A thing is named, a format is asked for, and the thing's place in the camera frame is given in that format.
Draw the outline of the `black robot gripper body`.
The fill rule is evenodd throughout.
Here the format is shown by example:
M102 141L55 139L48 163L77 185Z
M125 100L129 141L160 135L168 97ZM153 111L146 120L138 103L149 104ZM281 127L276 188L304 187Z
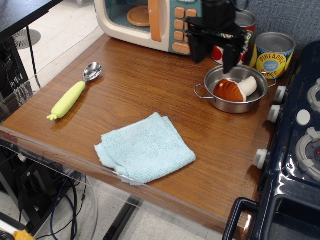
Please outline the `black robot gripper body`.
M238 51L246 49L247 31L236 24L240 12L235 0L202 0L202 16L187 17L190 49L198 51L203 42Z

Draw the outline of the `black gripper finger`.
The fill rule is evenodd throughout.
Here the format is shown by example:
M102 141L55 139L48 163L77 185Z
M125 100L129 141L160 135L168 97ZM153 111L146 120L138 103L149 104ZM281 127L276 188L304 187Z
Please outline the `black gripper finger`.
M224 63L223 63L223 73L229 73L239 61L242 50L239 47L226 46L224 48Z
M207 56L207 46L211 43L209 38L205 35L197 35L188 33L188 41L192 60L198 64Z

